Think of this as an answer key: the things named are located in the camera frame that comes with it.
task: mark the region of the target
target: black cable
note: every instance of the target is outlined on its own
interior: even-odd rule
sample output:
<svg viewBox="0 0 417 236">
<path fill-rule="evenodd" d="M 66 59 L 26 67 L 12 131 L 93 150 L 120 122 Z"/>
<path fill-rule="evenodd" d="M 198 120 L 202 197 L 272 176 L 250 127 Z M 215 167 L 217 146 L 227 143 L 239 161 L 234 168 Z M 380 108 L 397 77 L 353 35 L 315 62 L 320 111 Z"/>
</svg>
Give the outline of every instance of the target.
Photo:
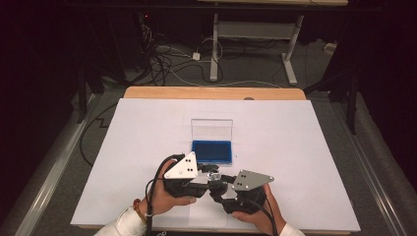
<svg viewBox="0 0 417 236">
<path fill-rule="evenodd" d="M 160 55 L 160 57 L 162 57 L 162 59 L 163 59 L 162 60 L 163 64 L 166 65 L 165 68 L 172 67 L 172 60 L 169 57 L 164 56 L 164 55 Z"/>
<path fill-rule="evenodd" d="M 178 157 L 180 155 L 171 155 L 166 157 L 162 163 L 160 163 L 159 167 L 157 168 L 157 171 L 155 173 L 155 177 L 153 178 L 153 180 L 149 181 L 148 184 L 151 182 L 152 185 L 150 186 L 150 190 L 149 190 L 149 194 L 146 197 L 147 200 L 147 205 L 148 205 L 148 210 L 147 210 L 147 236 L 150 236 L 151 232 L 152 232 L 152 218 L 153 218 L 153 205 L 152 205 L 152 200 L 153 200 L 153 193 L 155 191 L 155 185 L 156 185 L 156 181 L 158 180 L 158 176 L 159 173 L 162 169 L 162 167 L 165 165 L 166 162 L 168 162 L 170 159 L 173 159 L 175 157 Z"/>
<path fill-rule="evenodd" d="M 101 111 L 93 120 L 91 120 L 89 122 L 89 124 L 84 128 L 83 132 L 81 133 L 81 136 L 80 136 L 80 153 L 81 153 L 81 156 L 83 157 L 83 160 L 91 167 L 92 167 L 92 163 L 87 159 L 87 157 L 86 157 L 86 155 L 84 154 L 84 151 L 83 151 L 84 135 L 86 134 L 87 130 L 92 125 L 92 123 L 94 123 L 95 120 L 97 120 L 102 114 L 104 114 L 106 111 L 108 111 L 109 109 L 111 109 L 115 105 L 117 105 L 117 102 L 110 105 L 109 107 L 105 108 L 103 111 Z"/>
<path fill-rule="evenodd" d="M 152 61 L 156 61 L 154 56 L 151 57 Z M 157 75 L 159 75 L 159 72 L 154 68 L 155 65 L 157 65 L 157 62 L 154 62 L 153 64 L 151 64 L 150 67 L 150 77 L 151 77 L 151 82 L 157 86 L 156 82 L 155 82 L 155 78 L 157 77 Z"/>
<path fill-rule="evenodd" d="M 138 76 L 136 76 L 133 80 L 131 80 L 130 82 L 132 83 L 132 84 L 134 84 L 134 83 L 136 83 L 136 82 L 138 82 L 138 81 L 140 81 L 140 80 L 142 80 L 142 79 L 144 79 L 148 74 L 150 73 L 150 65 L 147 65 L 144 69 L 143 69 L 143 71 L 138 75 Z"/>
<path fill-rule="evenodd" d="M 271 76 L 272 77 L 272 83 L 275 85 L 275 78 L 274 78 L 274 76 L 276 75 L 276 74 L 278 74 L 280 71 L 282 71 L 282 69 L 283 69 L 284 67 L 283 66 L 281 66 L 281 67 L 279 67 L 279 69 L 278 70 L 276 70 L 276 72 L 275 73 L 273 73 L 273 75 Z"/>
<path fill-rule="evenodd" d="M 240 54 L 238 56 L 235 57 L 227 57 L 226 56 L 226 51 L 227 50 L 239 50 L 239 48 L 237 47 L 227 47 L 224 45 L 224 42 L 221 42 L 222 45 L 222 49 L 223 49 L 223 55 L 222 58 L 225 59 L 230 59 L 230 60 L 234 60 L 234 59 L 239 59 L 240 57 L 244 56 L 247 52 L 250 51 L 257 51 L 257 50 L 261 50 L 261 49 L 270 49 L 275 47 L 281 40 L 279 39 L 268 39 L 268 40 L 263 40 L 263 41 L 243 41 L 241 38 L 239 40 L 233 40 L 230 38 L 226 38 L 226 37 L 222 37 L 221 38 L 224 41 L 230 41 L 230 42 L 234 42 L 234 43 L 240 43 L 241 47 L 242 47 L 242 52 L 240 52 Z M 255 45 L 257 43 L 265 43 L 265 45 Z M 210 52 L 210 50 L 201 50 L 202 54 Z"/>
<path fill-rule="evenodd" d="M 270 211 L 270 216 L 272 217 L 273 222 L 276 222 L 275 221 L 275 216 L 273 216 L 272 207 L 270 206 L 270 202 L 269 202 L 268 198 L 266 198 L 266 200 L 267 200 L 267 203 L 268 203 L 268 207 L 269 207 L 269 211 Z"/>
<path fill-rule="evenodd" d="M 306 55 L 304 57 L 304 78 L 306 80 L 306 88 L 309 86 L 309 81 L 307 79 L 307 50 L 309 50 L 310 43 L 306 46 Z"/>
<path fill-rule="evenodd" d="M 178 70 L 174 71 L 174 73 L 177 73 L 177 72 L 179 72 L 179 71 L 181 71 L 181 70 L 183 70 L 183 69 L 185 69 L 185 68 L 187 68 L 187 67 L 192 67 L 192 66 L 199 67 L 199 68 L 200 68 L 200 71 L 201 71 L 201 73 L 202 73 L 202 78 L 203 78 L 203 80 L 204 80 L 204 81 L 206 81 L 206 82 L 208 82 L 208 81 L 206 80 L 206 78 L 205 78 L 205 72 L 204 72 L 204 70 L 203 70 L 203 67 L 202 67 L 202 66 L 200 66 L 200 65 L 195 65 L 195 64 L 193 64 L 193 65 L 187 65 L 187 66 L 185 66 L 185 67 L 182 67 L 182 68 L 180 68 L 180 69 L 178 69 Z"/>
<path fill-rule="evenodd" d="M 273 218 L 273 216 L 271 216 L 270 214 L 269 214 L 269 212 L 266 210 L 266 209 L 264 209 L 261 205 L 259 205 L 258 203 L 256 203 L 256 202 L 254 202 L 254 201 L 252 201 L 252 200 L 249 200 L 249 199 L 242 199 L 242 201 L 244 202 L 244 203 L 247 203 L 247 204 L 251 204 L 251 205 L 254 205 L 254 206 L 256 206 L 258 209 L 260 209 L 266 216 L 267 216 L 267 218 L 269 219 L 269 221 L 270 221 L 270 224 L 272 225 L 272 236 L 278 236 L 278 231 L 277 231 L 277 229 L 276 229 L 276 223 L 275 223 L 275 220 L 274 220 L 274 218 Z"/>
<path fill-rule="evenodd" d="M 160 70 L 156 70 L 153 68 L 152 66 L 152 70 L 150 71 L 151 77 L 152 77 L 152 82 L 154 83 L 155 86 L 158 86 L 158 82 L 162 81 L 162 86 L 165 86 L 165 79 L 166 76 L 168 74 L 168 72 L 166 71 L 167 67 L 164 66 L 164 62 L 158 58 L 158 57 L 153 57 L 152 59 L 154 59 L 156 62 L 154 63 L 154 65 L 159 66 Z"/>
<path fill-rule="evenodd" d="M 147 186 L 145 187 L 145 196 L 148 195 L 148 188 L 149 188 L 149 184 L 152 183 L 153 181 L 155 181 L 154 179 L 149 180 L 149 182 L 147 183 Z"/>
<path fill-rule="evenodd" d="M 190 62 L 196 62 L 196 61 L 191 59 L 191 60 L 188 60 L 188 61 L 185 61 L 185 62 L 181 62 L 181 63 L 178 63 L 178 64 L 171 65 L 171 67 L 181 66 L 181 65 L 184 65 L 184 64 L 187 64 L 187 63 L 190 63 Z"/>
</svg>

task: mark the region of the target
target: dark background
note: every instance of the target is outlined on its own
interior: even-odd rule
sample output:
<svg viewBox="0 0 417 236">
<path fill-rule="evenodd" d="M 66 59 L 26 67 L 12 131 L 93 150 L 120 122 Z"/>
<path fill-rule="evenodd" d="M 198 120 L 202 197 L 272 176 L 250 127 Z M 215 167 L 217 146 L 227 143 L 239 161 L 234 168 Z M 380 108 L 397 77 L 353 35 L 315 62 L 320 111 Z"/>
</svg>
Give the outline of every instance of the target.
<svg viewBox="0 0 417 236">
<path fill-rule="evenodd" d="M 385 2 L 349 4 L 375 7 Z M 317 38 L 334 42 L 343 33 L 327 75 L 356 66 L 359 90 L 370 114 L 416 188 L 416 8 L 413 1 L 387 3 L 385 14 L 356 17 L 349 25 L 342 17 L 306 17 L 299 39 L 301 43 Z M 1 2 L 1 221 L 68 121 L 81 66 L 93 91 L 102 92 L 100 75 L 123 80 L 123 68 L 135 68 L 143 60 L 132 14 L 90 13 L 86 17 L 51 0 Z M 212 17 L 207 14 L 185 18 L 174 12 L 159 13 L 150 15 L 150 20 L 155 31 L 190 45 L 198 45 L 211 32 Z M 348 91 L 345 83 L 328 89 L 340 87 Z"/>
</svg>

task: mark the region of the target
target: gray floor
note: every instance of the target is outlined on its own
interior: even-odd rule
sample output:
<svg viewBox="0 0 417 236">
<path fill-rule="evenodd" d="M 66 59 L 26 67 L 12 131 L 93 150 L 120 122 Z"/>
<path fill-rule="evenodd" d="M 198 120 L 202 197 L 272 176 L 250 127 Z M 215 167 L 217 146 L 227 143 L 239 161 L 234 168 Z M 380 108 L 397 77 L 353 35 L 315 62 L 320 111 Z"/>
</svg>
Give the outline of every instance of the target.
<svg viewBox="0 0 417 236">
<path fill-rule="evenodd" d="M 220 83 L 204 82 L 201 75 L 202 69 L 193 66 L 184 68 L 176 72 L 175 75 L 170 74 L 166 78 L 166 85 L 290 87 L 279 57 L 280 52 L 285 51 L 287 46 L 285 43 L 280 42 L 270 49 L 247 50 L 243 56 L 237 59 L 227 59 L 242 52 L 239 45 L 224 46 L 223 57 L 219 62 L 223 73 Z M 321 41 L 309 46 L 297 45 L 291 60 L 299 82 L 297 88 L 305 88 L 321 79 L 330 59 L 330 56 L 323 52 L 324 46 Z M 182 45 L 175 45 L 175 48 L 177 50 L 171 50 L 171 53 L 191 55 L 195 51 L 195 49 Z M 187 60 L 173 56 L 169 56 L 169 58 L 175 63 Z M 208 59 L 209 57 L 205 56 L 202 60 L 207 61 Z M 203 67 L 207 79 L 209 64 L 205 62 L 198 64 Z M 176 71 L 180 68 L 181 66 L 171 68 L 171 70 Z M 133 78 L 136 72 L 127 70 L 126 74 L 129 78 Z M 113 84 L 109 79 L 104 78 L 103 81 L 106 87 L 105 93 L 95 96 L 90 103 L 89 119 L 92 121 L 92 125 L 83 138 L 83 150 L 91 162 L 94 161 L 100 149 L 107 131 L 105 126 L 111 121 L 114 107 L 100 115 L 100 118 L 104 118 L 104 128 L 100 128 L 100 121 L 93 120 L 93 118 L 117 102 L 125 91 L 124 88 Z M 414 235 L 414 232 L 417 231 L 416 193 L 390 155 L 389 149 L 369 116 L 361 96 L 358 97 L 356 136 L 350 135 L 343 122 L 344 103 L 330 103 L 325 92 L 313 92 L 308 95 L 308 98 L 313 102 L 328 147 L 359 220 L 362 231 L 354 233 L 354 235 Z M 44 180 L 55 166 L 57 156 L 65 151 L 74 132 L 80 128 L 75 125 L 77 115 L 76 109 L 67 127 L 58 137 L 50 153 L 38 166 L 9 217 L 1 226 L 0 235 L 15 235 L 21 227 L 21 223 Z M 92 235 L 96 231 L 70 225 L 89 172 L 90 167 L 83 160 L 79 143 L 77 143 L 69 156 L 65 171 L 62 176 L 58 176 L 59 182 L 47 207 L 39 214 L 41 218 L 37 221 L 32 235 Z M 168 232 L 169 235 L 196 234 Z"/>
</svg>

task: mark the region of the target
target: hand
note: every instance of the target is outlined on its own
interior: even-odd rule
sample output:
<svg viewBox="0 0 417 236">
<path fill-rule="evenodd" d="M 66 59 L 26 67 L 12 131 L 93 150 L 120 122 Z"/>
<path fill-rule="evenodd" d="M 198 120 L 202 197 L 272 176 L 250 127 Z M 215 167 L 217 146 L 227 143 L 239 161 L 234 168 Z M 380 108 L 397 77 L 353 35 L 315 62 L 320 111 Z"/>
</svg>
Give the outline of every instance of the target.
<svg viewBox="0 0 417 236">
<path fill-rule="evenodd" d="M 269 184 L 264 185 L 265 193 L 267 194 L 267 199 L 270 203 L 270 208 L 273 212 L 273 217 L 275 218 L 276 230 L 278 234 L 281 233 L 282 229 L 284 228 L 286 221 L 281 215 L 281 211 L 279 210 L 278 203 L 276 202 L 275 197 L 273 196 L 272 192 L 270 191 Z M 265 201 L 264 208 L 270 213 L 268 202 Z M 261 232 L 266 233 L 267 235 L 272 235 L 272 225 L 270 223 L 269 218 L 261 211 L 258 210 L 253 214 L 248 214 L 241 211 L 234 211 L 232 216 L 247 223 L 253 223 Z"/>
<path fill-rule="evenodd" d="M 172 162 L 175 162 L 175 160 L 174 159 L 168 160 L 162 166 L 158 175 L 158 180 L 156 180 L 155 189 L 154 189 L 153 198 L 152 198 L 153 215 L 165 213 L 171 210 L 175 206 L 186 206 L 189 204 L 193 204 L 197 201 L 197 199 L 194 197 L 174 198 L 165 191 L 162 177 L 163 177 L 163 174 L 165 173 L 165 170 L 168 168 L 168 166 Z M 148 211 L 147 197 L 148 195 L 139 203 L 139 210 L 141 211 L 143 215 L 145 215 L 145 213 Z"/>
</svg>

